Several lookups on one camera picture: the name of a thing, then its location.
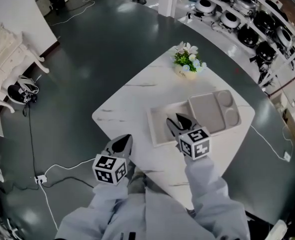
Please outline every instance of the gray jacket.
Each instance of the gray jacket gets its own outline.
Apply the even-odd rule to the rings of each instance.
[[[61,222],[57,239],[65,240],[249,240],[241,203],[228,195],[227,183],[209,157],[185,157],[195,217],[170,196],[146,189],[128,194],[128,180],[99,184],[88,208],[78,208]]]

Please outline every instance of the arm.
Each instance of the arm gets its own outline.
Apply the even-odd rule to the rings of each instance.
[[[230,199],[228,185],[206,156],[193,161],[185,157],[185,173],[190,184],[195,221],[216,239],[249,240],[250,232],[244,207]]]
[[[100,240],[114,214],[117,200],[128,198],[128,182],[124,178],[118,185],[99,184],[88,208],[78,208],[65,216],[55,239]]]

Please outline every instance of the floor lamp base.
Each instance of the floor lamp base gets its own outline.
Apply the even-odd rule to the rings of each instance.
[[[146,0],[132,0],[133,2],[139,3],[141,5],[145,5],[147,3]]]

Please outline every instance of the gray floor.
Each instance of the gray floor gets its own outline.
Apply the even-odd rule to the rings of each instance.
[[[71,0],[80,5],[82,0]],[[51,24],[66,21],[83,8],[46,18]],[[31,106],[35,168],[44,173],[51,165],[71,167],[93,158],[108,138],[91,118],[92,113],[129,79],[173,45],[184,40],[199,47],[199,54],[215,73],[231,85],[255,109],[253,125],[274,149],[283,154],[291,144],[282,136],[284,123],[260,88],[220,49],[198,33],[127,0],[96,0],[94,6],[67,23],[52,27],[60,47],[45,61],[50,73],[38,84],[37,103]],[[33,72],[36,78],[40,70]],[[34,184],[29,119],[8,109],[1,113],[4,138],[0,137],[0,167],[5,191],[15,182]],[[48,173],[54,183],[75,176],[95,185],[92,164],[74,170],[55,168]],[[295,147],[290,163],[279,160],[270,147],[249,130],[230,167],[224,174],[233,199],[248,212],[275,223],[295,201]],[[93,197],[90,187],[68,179],[45,189],[53,215],[62,218]],[[6,214],[22,229],[25,239],[53,239],[56,233],[43,192],[14,189],[1,194]]]

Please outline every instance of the marble table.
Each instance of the marble table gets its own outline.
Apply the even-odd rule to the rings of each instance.
[[[192,95],[230,90],[238,107],[241,125],[212,134],[210,157],[222,175],[240,148],[255,115],[254,109],[209,68],[195,80],[179,77],[173,70],[174,47],[133,77],[93,114],[92,119],[113,139],[133,135],[131,160],[170,196],[192,209],[185,162],[175,144],[154,148],[147,109],[184,102]]]

